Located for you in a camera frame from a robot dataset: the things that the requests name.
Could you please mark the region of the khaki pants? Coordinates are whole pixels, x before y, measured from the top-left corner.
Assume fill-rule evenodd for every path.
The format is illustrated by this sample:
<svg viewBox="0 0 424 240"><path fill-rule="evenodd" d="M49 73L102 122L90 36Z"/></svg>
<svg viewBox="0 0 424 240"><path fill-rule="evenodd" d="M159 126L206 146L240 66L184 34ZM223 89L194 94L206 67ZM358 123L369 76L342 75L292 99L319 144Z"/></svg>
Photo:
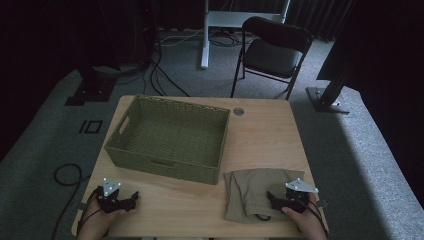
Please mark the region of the khaki pants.
<svg viewBox="0 0 424 240"><path fill-rule="evenodd" d="M285 184L303 177L303 171L272 168L225 173L228 196L225 219L249 224L287 220L284 213L271 207L267 192L282 199L285 197Z"/></svg>

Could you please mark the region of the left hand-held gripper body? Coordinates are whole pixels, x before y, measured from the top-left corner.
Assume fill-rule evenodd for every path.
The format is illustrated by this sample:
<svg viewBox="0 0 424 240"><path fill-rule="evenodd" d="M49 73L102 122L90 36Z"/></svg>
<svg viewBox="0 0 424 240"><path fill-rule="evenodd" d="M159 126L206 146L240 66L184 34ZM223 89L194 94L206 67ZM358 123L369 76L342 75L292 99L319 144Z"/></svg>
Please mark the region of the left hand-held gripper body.
<svg viewBox="0 0 424 240"><path fill-rule="evenodd" d="M97 200L105 213L111 213L117 210L130 210L127 200L118 199L120 187L120 182L111 181L104 177L102 185L97 188Z"/></svg>

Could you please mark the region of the black folding chair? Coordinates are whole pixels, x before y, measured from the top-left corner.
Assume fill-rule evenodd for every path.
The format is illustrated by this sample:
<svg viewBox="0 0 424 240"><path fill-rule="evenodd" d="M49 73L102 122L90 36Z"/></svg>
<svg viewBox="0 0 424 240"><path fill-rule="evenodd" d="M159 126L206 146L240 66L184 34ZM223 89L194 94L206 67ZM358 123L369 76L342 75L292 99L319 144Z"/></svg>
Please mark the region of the black folding chair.
<svg viewBox="0 0 424 240"><path fill-rule="evenodd" d="M242 79L248 72L285 83L288 100L312 42L313 36L306 29L259 16L248 18L242 25L242 47L230 97L242 71Z"/></svg>

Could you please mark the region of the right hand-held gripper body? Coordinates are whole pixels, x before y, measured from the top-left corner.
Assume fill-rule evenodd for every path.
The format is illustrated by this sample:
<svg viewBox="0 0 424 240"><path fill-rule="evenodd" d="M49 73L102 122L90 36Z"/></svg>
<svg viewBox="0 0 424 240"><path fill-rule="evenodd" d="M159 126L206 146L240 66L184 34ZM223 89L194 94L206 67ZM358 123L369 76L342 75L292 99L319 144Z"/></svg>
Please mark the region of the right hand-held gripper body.
<svg viewBox="0 0 424 240"><path fill-rule="evenodd" d="M310 193L318 193L319 190L300 178L285 184L285 198L281 201L283 207L288 207L302 214L308 207Z"/></svg>

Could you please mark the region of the black stand with base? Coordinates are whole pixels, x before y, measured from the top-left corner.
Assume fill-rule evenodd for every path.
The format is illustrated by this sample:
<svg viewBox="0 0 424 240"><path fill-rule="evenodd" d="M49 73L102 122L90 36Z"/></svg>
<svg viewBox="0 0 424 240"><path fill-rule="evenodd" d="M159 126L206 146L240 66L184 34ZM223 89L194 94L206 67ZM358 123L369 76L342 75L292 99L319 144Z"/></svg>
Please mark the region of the black stand with base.
<svg viewBox="0 0 424 240"><path fill-rule="evenodd" d="M86 102L108 102L117 82L116 77L102 76L91 66L77 68L82 81L66 106L83 106Z"/></svg>
<svg viewBox="0 0 424 240"><path fill-rule="evenodd" d="M338 113L348 115L350 110L339 98L341 91L352 70L347 68L335 79L331 80L326 88L307 87L306 92L316 112Z"/></svg>

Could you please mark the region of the person's left hand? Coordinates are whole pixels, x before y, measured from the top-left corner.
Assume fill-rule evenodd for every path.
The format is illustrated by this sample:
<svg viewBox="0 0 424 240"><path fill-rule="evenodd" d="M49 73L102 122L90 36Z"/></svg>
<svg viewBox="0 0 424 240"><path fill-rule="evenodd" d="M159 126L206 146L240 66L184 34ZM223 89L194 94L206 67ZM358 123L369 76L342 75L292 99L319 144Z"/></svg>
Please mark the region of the person's left hand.
<svg viewBox="0 0 424 240"><path fill-rule="evenodd" d="M92 202L83 217L82 226L80 227L76 239L101 240L109 227L125 214L125 210L105 213L97 202Z"/></svg>

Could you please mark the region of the green woven basket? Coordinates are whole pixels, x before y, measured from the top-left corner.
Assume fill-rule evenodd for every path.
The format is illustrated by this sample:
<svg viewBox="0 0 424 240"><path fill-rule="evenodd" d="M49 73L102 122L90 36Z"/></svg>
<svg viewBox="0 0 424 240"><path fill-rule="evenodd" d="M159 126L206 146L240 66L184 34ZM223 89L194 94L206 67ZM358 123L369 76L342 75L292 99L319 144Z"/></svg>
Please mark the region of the green woven basket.
<svg viewBox="0 0 424 240"><path fill-rule="evenodd" d="M137 95L104 149L115 166L215 185L228 109Z"/></svg>

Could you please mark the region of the person's right hand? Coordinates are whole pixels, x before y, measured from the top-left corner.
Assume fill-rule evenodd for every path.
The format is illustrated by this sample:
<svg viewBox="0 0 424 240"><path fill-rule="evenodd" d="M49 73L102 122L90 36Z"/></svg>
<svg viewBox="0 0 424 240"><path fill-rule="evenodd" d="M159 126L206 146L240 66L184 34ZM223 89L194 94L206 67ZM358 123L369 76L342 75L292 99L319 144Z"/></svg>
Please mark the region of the person's right hand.
<svg viewBox="0 0 424 240"><path fill-rule="evenodd" d="M282 211L297 224L301 233L308 240L328 240L328 233L320 221L321 212L316 206L316 197L312 193L309 194L309 197L309 210L305 210L302 214L288 207L283 207Z"/></svg>

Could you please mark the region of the white desk frame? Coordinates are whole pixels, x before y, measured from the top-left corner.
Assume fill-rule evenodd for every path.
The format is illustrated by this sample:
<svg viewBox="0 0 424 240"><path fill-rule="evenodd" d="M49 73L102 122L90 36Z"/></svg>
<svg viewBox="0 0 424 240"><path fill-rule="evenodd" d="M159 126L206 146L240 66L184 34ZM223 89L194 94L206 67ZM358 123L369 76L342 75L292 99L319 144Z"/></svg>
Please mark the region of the white desk frame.
<svg viewBox="0 0 424 240"><path fill-rule="evenodd" d="M209 0L204 0L204 23L203 23L203 47L201 54L200 67L207 69L209 66L209 28L240 28L245 20L253 16L263 17L268 20L284 23L287 18L288 9L291 0L283 1L283 8L280 13L259 13L259 12L231 12L224 10L210 10Z"/></svg>

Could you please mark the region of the dark curtain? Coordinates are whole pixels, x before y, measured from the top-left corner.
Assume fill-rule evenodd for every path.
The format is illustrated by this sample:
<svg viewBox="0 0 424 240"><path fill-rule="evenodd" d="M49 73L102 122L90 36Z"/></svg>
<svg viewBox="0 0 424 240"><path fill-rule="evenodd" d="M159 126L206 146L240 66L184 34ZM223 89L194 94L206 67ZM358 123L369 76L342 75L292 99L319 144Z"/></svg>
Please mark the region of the dark curtain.
<svg viewBox="0 0 424 240"><path fill-rule="evenodd" d="M306 29L313 37L337 38L355 0L290 0L286 23Z"/></svg>

